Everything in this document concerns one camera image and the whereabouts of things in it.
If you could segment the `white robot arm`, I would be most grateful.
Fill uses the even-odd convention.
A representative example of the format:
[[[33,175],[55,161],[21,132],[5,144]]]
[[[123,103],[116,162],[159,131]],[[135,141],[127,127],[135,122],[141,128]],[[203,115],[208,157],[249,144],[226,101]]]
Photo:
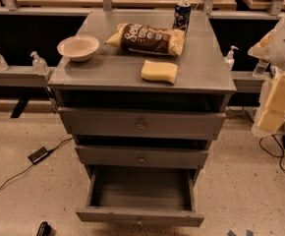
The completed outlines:
[[[275,134],[285,123],[285,15],[248,54],[280,70],[273,79],[266,79],[260,90],[252,134],[262,138]]]

